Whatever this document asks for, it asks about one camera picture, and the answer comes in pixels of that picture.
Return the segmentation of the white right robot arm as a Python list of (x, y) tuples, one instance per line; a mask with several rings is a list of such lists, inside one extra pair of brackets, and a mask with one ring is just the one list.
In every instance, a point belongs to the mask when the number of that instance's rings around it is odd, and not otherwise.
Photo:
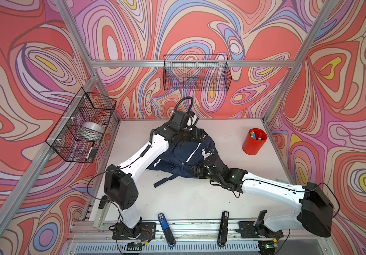
[(285, 205), (286, 209), (267, 211), (260, 218), (263, 227), (272, 232), (303, 228), (318, 237), (331, 236), (334, 205), (318, 184), (308, 182), (301, 186), (273, 181), (229, 168), (214, 154), (195, 166), (194, 176), (234, 193), (253, 194)]

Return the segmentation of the navy blue backpack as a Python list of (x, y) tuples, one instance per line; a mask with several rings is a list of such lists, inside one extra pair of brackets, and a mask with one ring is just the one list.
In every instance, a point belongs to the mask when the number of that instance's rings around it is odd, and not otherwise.
[(156, 158), (148, 167), (149, 170), (170, 173), (154, 184), (157, 188), (165, 182), (177, 177), (205, 179), (204, 159), (217, 155), (213, 139), (204, 129), (194, 128), (185, 140), (171, 144), (169, 148)]

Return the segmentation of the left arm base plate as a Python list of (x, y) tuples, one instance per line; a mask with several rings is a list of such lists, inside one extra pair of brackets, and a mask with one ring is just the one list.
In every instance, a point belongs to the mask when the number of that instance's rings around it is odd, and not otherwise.
[(109, 227), (113, 232), (113, 240), (151, 240), (156, 235), (155, 222), (138, 223), (134, 228), (128, 228), (122, 222)]

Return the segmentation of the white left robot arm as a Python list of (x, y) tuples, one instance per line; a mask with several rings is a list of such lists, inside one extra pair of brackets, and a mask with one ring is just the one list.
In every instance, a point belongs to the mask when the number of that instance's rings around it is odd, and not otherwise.
[(138, 197), (136, 181), (169, 148), (189, 142), (200, 145), (206, 134), (196, 127), (197, 121), (193, 111), (175, 110), (168, 122), (151, 131), (149, 141), (137, 153), (119, 166), (107, 167), (103, 190), (116, 205), (126, 228), (132, 230), (141, 223), (134, 205)]

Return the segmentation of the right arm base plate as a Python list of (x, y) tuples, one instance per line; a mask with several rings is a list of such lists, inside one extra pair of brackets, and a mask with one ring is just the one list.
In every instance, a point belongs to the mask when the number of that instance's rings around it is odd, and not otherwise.
[(264, 224), (255, 224), (254, 221), (240, 221), (239, 228), (236, 232), (241, 235), (243, 239), (246, 238), (271, 238), (281, 239), (284, 237), (283, 231), (271, 231)]

